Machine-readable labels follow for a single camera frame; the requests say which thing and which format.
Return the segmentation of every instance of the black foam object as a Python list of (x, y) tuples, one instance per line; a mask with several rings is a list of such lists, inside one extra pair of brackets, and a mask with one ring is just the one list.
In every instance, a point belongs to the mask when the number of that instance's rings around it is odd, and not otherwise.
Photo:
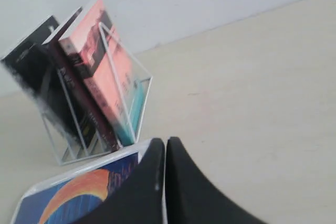
[(197, 168), (178, 137), (167, 143), (165, 195), (169, 223), (264, 223), (223, 195)]
[(162, 140), (154, 138), (121, 187), (73, 224), (161, 224), (164, 156)]

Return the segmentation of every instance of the beige desk surface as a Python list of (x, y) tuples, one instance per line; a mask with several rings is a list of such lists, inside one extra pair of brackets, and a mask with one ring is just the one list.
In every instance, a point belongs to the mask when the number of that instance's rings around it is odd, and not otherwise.
[[(335, 17), (336, 0), (306, 0), (142, 53), (154, 74), (142, 138), (180, 136), (220, 190), (269, 223), (336, 223)], [(30, 185), (74, 165), (56, 165), (24, 95), (0, 110), (8, 223)]]

